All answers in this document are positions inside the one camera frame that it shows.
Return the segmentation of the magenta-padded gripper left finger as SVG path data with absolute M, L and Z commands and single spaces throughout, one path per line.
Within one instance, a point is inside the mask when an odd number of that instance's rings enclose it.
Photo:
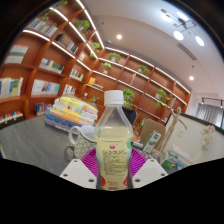
M 90 150 L 81 159 L 73 159 L 60 177 L 81 187 L 95 189 L 98 178 L 96 149 Z

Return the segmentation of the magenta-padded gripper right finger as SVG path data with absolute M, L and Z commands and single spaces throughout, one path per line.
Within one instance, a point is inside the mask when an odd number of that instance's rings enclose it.
M 129 175 L 133 188 L 141 188 L 167 176 L 167 172 L 156 159 L 147 159 L 141 152 L 133 149 L 129 160 Z

